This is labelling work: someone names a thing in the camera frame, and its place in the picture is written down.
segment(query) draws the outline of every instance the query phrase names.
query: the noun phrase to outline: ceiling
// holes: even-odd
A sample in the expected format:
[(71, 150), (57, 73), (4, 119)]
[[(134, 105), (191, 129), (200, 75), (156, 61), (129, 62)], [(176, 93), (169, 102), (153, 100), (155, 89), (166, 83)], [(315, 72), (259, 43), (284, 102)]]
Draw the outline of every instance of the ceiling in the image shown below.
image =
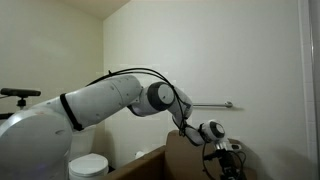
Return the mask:
[(59, 0), (101, 20), (120, 9), (130, 0)]

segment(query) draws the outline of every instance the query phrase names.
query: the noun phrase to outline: toilet tank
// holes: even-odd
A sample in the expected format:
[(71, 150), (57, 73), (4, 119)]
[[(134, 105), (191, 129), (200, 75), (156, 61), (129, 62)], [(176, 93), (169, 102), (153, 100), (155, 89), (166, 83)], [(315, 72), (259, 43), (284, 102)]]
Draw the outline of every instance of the toilet tank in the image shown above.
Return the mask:
[(91, 152), (95, 130), (96, 125), (93, 125), (82, 131), (73, 132), (69, 161), (87, 155)]

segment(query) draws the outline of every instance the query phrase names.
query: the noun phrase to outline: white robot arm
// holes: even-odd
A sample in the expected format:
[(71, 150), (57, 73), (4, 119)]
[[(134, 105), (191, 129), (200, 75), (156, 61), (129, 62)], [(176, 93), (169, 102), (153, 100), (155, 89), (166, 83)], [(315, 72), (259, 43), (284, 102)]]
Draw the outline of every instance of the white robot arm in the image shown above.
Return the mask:
[(67, 163), (72, 131), (98, 124), (125, 107), (137, 116), (168, 110), (180, 132), (195, 146), (217, 141), (218, 147), (218, 140), (225, 134), (213, 120), (198, 128), (188, 125), (192, 102), (171, 84), (158, 82), (143, 88), (132, 75), (112, 74), (108, 79), (18, 111), (6, 120), (0, 126), (0, 174), (13, 179), (50, 179), (52, 172)]

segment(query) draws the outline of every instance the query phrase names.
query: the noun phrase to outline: white toilet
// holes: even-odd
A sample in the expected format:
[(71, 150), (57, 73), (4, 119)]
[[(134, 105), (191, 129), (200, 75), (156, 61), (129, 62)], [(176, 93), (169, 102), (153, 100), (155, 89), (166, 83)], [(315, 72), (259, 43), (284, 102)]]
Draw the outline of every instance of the white toilet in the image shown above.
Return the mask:
[(89, 154), (96, 126), (74, 132), (69, 158), (70, 180), (100, 180), (108, 173), (108, 160), (98, 154)]

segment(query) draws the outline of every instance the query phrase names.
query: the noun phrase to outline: toilet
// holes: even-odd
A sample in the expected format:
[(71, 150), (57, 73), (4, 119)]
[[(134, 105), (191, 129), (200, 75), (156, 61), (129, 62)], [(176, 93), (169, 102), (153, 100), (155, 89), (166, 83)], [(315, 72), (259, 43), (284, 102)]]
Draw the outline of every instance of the toilet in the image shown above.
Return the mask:
[(101, 180), (108, 173), (108, 160), (90, 153), (96, 126), (74, 132), (69, 156), (70, 180)]

